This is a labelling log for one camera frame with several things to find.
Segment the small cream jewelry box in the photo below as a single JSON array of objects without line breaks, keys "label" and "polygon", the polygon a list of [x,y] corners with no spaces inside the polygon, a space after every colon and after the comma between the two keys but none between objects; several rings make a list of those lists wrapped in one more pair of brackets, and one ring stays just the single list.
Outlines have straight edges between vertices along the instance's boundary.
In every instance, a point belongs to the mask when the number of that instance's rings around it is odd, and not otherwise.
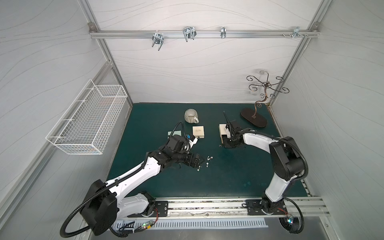
[{"label": "small cream jewelry box", "polygon": [[204,126],[193,126],[193,135],[198,139],[205,138]]}]

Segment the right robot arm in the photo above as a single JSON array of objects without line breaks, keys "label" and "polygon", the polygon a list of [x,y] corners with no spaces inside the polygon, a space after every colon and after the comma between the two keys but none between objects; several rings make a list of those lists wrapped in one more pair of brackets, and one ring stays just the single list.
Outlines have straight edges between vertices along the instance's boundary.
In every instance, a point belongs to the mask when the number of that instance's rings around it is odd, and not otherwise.
[{"label": "right robot arm", "polygon": [[261,149],[271,156],[274,175],[262,196],[260,207],[267,214],[283,201],[285,192],[294,181],[305,179],[309,166],[303,153],[292,137],[275,137],[250,128],[241,128],[236,121],[230,121],[223,112],[226,124],[221,134],[226,148],[237,148],[242,144]]}]

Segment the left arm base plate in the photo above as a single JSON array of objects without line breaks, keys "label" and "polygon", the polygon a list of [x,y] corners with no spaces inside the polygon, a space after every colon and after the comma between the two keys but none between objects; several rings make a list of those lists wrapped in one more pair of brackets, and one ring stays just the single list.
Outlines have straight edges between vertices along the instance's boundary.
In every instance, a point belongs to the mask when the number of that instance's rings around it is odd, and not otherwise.
[{"label": "left arm base plate", "polygon": [[168,201],[152,201],[149,203],[147,208],[139,214],[132,214],[127,216],[128,218],[154,218],[156,216],[158,217],[167,217],[168,216],[168,207],[169,202]]}]

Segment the large cream jewelry box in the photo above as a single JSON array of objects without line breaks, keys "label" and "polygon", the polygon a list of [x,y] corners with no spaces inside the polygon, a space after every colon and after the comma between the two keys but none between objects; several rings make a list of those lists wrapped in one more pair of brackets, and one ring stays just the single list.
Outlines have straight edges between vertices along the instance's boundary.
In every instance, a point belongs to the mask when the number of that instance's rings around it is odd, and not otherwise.
[{"label": "large cream jewelry box", "polygon": [[224,144],[226,140],[231,139],[231,133],[227,124],[219,124],[219,133],[222,144]]}]

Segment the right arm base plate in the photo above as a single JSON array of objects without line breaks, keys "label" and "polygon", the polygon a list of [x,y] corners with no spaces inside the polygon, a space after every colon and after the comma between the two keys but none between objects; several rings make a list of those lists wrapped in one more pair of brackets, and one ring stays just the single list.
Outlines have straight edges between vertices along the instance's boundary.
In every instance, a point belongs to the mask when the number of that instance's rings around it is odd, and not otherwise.
[{"label": "right arm base plate", "polygon": [[245,203],[242,203],[242,207],[247,210],[247,214],[250,216],[285,216],[288,213],[283,200],[274,203],[268,198],[246,200]]}]

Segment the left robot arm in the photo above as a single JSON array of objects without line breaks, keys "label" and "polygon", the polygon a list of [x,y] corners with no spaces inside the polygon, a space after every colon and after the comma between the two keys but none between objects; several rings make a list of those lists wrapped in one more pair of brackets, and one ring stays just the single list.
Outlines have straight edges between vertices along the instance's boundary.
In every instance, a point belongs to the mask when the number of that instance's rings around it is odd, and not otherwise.
[{"label": "left robot arm", "polygon": [[93,182],[83,202],[65,219],[60,236],[71,238],[88,230],[99,236],[110,229],[119,217],[136,214],[150,216],[155,209],[155,199],[147,192],[133,197],[128,197],[128,194],[172,164],[197,169],[203,162],[199,154],[191,153],[197,142],[195,136],[170,136],[165,145],[147,152],[144,161],[133,169],[106,182]]}]

